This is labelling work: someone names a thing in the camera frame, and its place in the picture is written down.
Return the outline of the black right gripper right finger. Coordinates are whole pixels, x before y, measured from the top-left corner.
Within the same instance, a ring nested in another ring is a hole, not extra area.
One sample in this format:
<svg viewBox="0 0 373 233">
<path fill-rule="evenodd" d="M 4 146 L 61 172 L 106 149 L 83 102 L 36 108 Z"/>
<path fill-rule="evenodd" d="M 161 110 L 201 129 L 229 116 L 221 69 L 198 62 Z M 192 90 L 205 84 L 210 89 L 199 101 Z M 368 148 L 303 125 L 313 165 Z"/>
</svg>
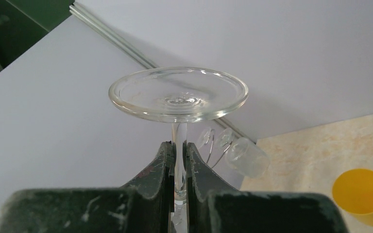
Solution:
<svg viewBox="0 0 373 233">
<path fill-rule="evenodd" d="M 329 197 L 239 191 L 215 173 L 193 143 L 183 146 L 191 233 L 346 233 Z"/>
</svg>

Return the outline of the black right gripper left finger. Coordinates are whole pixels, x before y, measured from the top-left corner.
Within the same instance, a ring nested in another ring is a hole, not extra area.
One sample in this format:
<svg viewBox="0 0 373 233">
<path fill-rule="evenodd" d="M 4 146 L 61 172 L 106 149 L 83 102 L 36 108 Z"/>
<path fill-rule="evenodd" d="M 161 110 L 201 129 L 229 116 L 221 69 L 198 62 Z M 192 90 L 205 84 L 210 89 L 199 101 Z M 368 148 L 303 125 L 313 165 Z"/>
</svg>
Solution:
<svg viewBox="0 0 373 233">
<path fill-rule="evenodd" d="M 0 233 L 170 233 L 175 148 L 120 187 L 23 189 L 0 211 Z"/>
</svg>

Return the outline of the clear wine glass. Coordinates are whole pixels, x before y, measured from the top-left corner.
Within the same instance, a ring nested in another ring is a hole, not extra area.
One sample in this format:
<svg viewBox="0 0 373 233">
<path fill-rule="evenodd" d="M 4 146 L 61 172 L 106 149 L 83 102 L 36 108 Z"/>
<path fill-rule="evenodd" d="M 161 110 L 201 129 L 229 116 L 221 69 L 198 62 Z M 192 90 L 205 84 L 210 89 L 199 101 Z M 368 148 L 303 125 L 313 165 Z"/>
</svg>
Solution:
<svg viewBox="0 0 373 233">
<path fill-rule="evenodd" d="M 207 127 L 203 129 L 201 132 L 200 136 L 198 137 L 196 141 L 196 146 L 198 149 L 202 148 L 203 146 L 207 145 L 210 140 L 212 140 L 212 135 L 213 135 L 214 129 L 211 127 Z"/>
<path fill-rule="evenodd" d="M 189 123 L 218 119 L 241 107 L 247 85 L 233 75 L 197 67 L 162 67 L 139 71 L 112 83 L 108 96 L 121 111 L 171 124 L 175 147 L 174 213 L 171 231 L 188 232 L 187 173 L 183 147 Z"/>
</svg>

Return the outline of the yellow plastic wine glass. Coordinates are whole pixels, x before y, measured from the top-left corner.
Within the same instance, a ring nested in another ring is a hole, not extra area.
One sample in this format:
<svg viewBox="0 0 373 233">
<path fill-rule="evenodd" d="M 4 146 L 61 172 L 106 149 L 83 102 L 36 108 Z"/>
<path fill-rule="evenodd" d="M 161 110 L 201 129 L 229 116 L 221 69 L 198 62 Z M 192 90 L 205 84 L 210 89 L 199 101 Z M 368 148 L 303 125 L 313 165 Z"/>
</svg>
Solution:
<svg viewBox="0 0 373 233">
<path fill-rule="evenodd" d="M 373 170 L 357 168 L 342 173 L 333 183 L 332 197 L 341 209 L 373 227 Z"/>
</svg>

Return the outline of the chrome wine glass rack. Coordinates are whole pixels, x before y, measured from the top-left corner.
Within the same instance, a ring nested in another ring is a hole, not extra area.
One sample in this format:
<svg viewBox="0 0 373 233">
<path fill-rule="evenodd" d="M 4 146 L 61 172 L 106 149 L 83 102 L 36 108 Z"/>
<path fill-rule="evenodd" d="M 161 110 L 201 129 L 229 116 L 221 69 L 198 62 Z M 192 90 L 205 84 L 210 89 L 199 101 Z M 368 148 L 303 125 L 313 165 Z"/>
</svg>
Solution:
<svg viewBox="0 0 373 233">
<path fill-rule="evenodd" d="M 231 147 L 233 140 L 234 134 L 231 128 L 227 128 L 219 134 L 216 134 L 215 129 L 211 129 L 209 131 L 209 136 L 207 136 L 204 145 L 210 145 L 209 155 L 206 159 L 206 163 L 211 168 L 215 168 L 215 166 L 218 165 L 228 149 Z"/>
</svg>

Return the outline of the clear wine glass back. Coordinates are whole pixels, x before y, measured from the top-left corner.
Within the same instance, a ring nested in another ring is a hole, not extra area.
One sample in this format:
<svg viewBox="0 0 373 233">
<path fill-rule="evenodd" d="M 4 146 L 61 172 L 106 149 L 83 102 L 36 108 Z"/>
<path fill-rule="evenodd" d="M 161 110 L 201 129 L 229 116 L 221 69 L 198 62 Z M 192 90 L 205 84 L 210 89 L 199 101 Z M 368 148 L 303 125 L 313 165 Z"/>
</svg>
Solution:
<svg viewBox="0 0 373 233">
<path fill-rule="evenodd" d="M 196 141 L 196 146 L 198 149 L 202 148 L 203 146 L 207 145 L 210 140 L 212 140 L 212 135 L 213 135 L 214 129 L 211 127 L 207 127 L 203 129 L 201 132 L 200 136 L 198 137 Z"/>
</svg>

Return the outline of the clear textured glass right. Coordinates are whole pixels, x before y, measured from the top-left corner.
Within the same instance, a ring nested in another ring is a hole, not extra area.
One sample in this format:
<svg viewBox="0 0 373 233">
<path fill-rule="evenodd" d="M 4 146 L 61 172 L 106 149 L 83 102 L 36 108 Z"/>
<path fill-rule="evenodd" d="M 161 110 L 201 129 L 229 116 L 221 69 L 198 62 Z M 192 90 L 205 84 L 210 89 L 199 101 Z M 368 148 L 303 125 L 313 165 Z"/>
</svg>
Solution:
<svg viewBox="0 0 373 233">
<path fill-rule="evenodd" d="M 224 160 L 231 169 L 243 176 L 260 178 L 269 168 L 269 156 L 250 139 L 235 137 L 231 128 L 219 134 L 215 146 L 222 151 L 218 160 Z"/>
</svg>

